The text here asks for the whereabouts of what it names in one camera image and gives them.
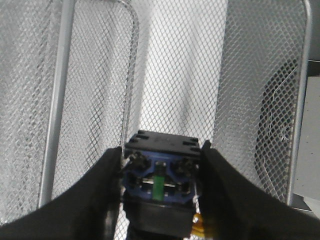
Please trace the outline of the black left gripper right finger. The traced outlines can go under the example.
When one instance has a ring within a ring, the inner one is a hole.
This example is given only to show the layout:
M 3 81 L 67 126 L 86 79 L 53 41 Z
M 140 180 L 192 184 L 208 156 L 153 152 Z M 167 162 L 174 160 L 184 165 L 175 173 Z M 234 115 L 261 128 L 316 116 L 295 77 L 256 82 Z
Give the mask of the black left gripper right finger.
M 267 194 L 206 140 L 200 150 L 199 207 L 214 240 L 318 240 L 320 221 Z

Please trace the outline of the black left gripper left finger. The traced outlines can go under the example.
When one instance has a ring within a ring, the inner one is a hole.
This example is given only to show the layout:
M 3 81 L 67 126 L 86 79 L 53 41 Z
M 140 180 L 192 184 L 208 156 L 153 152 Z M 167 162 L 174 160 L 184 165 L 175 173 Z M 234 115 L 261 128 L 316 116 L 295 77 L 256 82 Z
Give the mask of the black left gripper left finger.
M 121 147 L 109 148 L 63 194 L 0 228 L 2 240 L 112 240 L 121 199 Z

